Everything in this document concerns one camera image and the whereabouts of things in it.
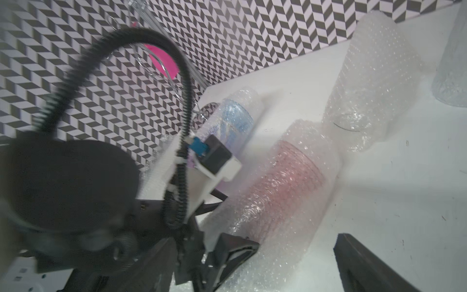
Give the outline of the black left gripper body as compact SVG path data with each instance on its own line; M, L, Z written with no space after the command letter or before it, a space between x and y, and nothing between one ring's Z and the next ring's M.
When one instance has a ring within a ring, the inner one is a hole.
M141 256L168 238L177 247L172 282L191 282L198 292L198 270L208 252L204 234L193 217L178 229L164 221L161 201L135 200L122 215L98 223L82 220L84 228L75 229L72 219L63 229L36 233L36 270L38 273L71 270L64 286L66 292L106 292L116 276L135 264Z

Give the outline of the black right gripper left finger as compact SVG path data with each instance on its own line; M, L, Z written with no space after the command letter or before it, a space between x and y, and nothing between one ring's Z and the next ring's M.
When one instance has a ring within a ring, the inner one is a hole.
M128 270L110 277L107 292L167 292L176 268L177 247L172 238L160 241Z

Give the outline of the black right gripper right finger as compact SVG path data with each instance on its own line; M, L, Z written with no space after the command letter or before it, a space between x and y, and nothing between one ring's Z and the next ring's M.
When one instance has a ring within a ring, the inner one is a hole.
M419 292L351 234L339 234L333 251L345 292Z

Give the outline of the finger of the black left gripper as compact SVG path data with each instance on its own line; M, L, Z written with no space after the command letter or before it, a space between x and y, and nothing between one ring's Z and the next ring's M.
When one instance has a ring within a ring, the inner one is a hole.
M222 233L212 252L198 270L198 291L216 292L247 260L260 244L239 236Z

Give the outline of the pink vase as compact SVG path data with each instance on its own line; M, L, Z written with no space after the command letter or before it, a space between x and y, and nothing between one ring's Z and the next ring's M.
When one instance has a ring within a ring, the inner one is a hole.
M303 259L328 206L341 159L322 125L296 120L252 175L202 222L208 250L222 233L260 247L220 287L278 292Z

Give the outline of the blue purple vase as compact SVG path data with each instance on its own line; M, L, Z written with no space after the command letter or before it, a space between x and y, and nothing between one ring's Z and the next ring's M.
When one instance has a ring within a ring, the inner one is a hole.
M195 132L195 136L205 141L210 135L214 135L235 157L239 157L264 108L263 101L255 90L242 88L220 103L210 118Z

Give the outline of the clear glass vase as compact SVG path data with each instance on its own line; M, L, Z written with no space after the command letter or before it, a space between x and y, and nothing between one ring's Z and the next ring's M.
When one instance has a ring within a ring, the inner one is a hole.
M434 97L453 107L467 106L467 2L462 1L432 86Z

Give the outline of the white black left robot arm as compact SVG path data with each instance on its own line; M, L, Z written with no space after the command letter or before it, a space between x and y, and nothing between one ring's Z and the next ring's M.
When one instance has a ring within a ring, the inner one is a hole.
M88 77L114 51L152 45L176 63L185 101L180 142L161 200L137 194L141 173L121 148L95 140L60 141L55 133ZM190 133L193 90L177 46L144 27L115 30L91 45L51 95L33 129L12 139L1 157L1 211L36 258L39 273L72 270L67 292L167 292L191 282L214 292L260 245L222 233L211 252L196 217L221 201L220 181L230 181L239 160L215 136Z

